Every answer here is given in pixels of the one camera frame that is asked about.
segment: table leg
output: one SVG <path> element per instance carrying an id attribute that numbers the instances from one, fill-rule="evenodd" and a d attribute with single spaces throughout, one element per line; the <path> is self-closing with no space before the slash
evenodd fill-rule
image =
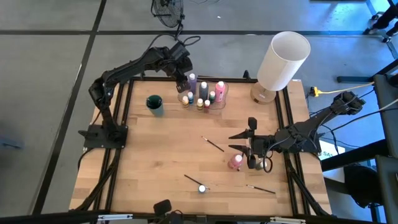
<path id="1" fill-rule="evenodd" d="M 322 171 L 343 167 L 355 162 L 373 159 L 376 155 L 388 156 L 387 141 L 385 139 L 359 147 L 331 158 L 322 160 Z"/>

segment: teal cup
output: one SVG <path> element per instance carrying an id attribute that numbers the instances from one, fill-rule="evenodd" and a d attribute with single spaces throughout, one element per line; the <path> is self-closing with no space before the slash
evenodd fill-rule
<path id="1" fill-rule="evenodd" d="M 162 116 L 163 111 L 163 100 L 158 95 L 152 95 L 147 98 L 147 107 L 156 117 Z"/>

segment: wooden table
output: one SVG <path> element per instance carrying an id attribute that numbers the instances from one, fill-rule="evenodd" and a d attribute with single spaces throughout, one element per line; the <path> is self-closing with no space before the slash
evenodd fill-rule
<path id="1" fill-rule="evenodd" d="M 246 158 L 240 172 L 227 167 L 228 160 L 238 153 L 228 144 L 246 143 L 245 140 L 230 140 L 228 137 L 248 128 L 248 117 L 258 120 L 256 134 L 274 134 L 278 128 L 275 103 L 259 105 L 253 102 L 249 95 L 250 83 L 229 83 L 228 86 L 225 108 L 204 113 L 182 108 L 174 82 L 134 82 L 127 119 L 129 133 L 119 163 L 111 208 L 113 212 L 153 213 L 155 203 L 169 199 L 173 209 L 183 213 L 292 215 L 282 154 L 274 153 L 274 168 L 270 174 L 249 170 Z M 305 121 L 308 110 L 301 81 L 291 81 L 288 91 L 294 121 Z M 162 118 L 155 118 L 146 108 L 146 98 L 152 94 L 158 94 L 164 100 L 165 114 Z M 282 92 L 280 98 L 287 124 Z M 213 141 L 225 152 L 201 136 Z M 95 149 L 82 160 L 70 208 L 79 206 L 93 190 L 100 175 L 103 154 L 104 149 Z M 306 186 L 323 209 L 330 213 L 319 160 L 311 154 L 300 155 Z M 211 190 L 199 194 L 198 185 L 184 174 Z M 276 194 L 252 189 L 246 184 L 269 189 Z M 107 187 L 104 189 L 101 208 L 104 207 Z M 295 193 L 299 211 L 303 212 L 297 186 Z"/>

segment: pink container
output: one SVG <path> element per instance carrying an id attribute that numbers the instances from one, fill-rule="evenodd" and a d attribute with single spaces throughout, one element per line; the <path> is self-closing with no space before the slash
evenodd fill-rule
<path id="1" fill-rule="evenodd" d="M 225 92 L 225 84 L 224 82 L 220 81 L 216 84 L 216 102 L 223 101 Z"/>
<path id="2" fill-rule="evenodd" d="M 243 157 L 240 154 L 235 154 L 228 162 L 228 167 L 231 169 L 238 169 L 243 163 Z"/>

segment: concrete floor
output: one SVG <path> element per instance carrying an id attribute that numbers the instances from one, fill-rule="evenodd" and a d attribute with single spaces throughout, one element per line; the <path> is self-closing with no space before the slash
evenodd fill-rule
<path id="1" fill-rule="evenodd" d="M 363 30 L 371 13 L 365 2 L 326 1 L 184 1 L 186 30 Z M 377 11 L 387 7 L 384 0 L 372 0 Z M 90 30 L 100 1 L 0 2 L 1 29 Z M 108 1 L 100 30 L 166 30 L 149 12 L 150 1 Z M 154 36 L 97 36 L 81 84 L 44 212 L 67 211 L 81 155 L 83 138 L 94 105 L 89 85 L 104 70 L 138 58 Z M 193 71 L 217 77 L 241 77 L 256 73 L 272 36 L 203 35 L 189 47 Z M 393 61 L 380 37 L 307 36 L 312 52 L 294 78 L 302 79 L 306 90 L 347 88 L 339 75 L 370 76 Z M 24 143 L 20 150 L 0 148 L 0 217 L 29 212 L 45 161 L 53 143 L 65 104 L 75 81 L 87 35 L 0 35 L 0 134 Z M 161 37 L 156 46 L 171 47 L 172 39 Z M 362 95 L 370 88 L 354 92 Z M 324 108 L 333 95 L 309 99 L 310 111 Z M 378 109 L 374 93 L 365 97 L 366 114 Z M 341 116 L 330 127 L 355 116 Z M 340 141 L 363 146 L 384 137 L 379 115 L 353 123 L 336 132 Z M 370 220 L 368 209 L 359 208 L 350 196 L 328 191 L 332 211 L 341 218 Z"/>

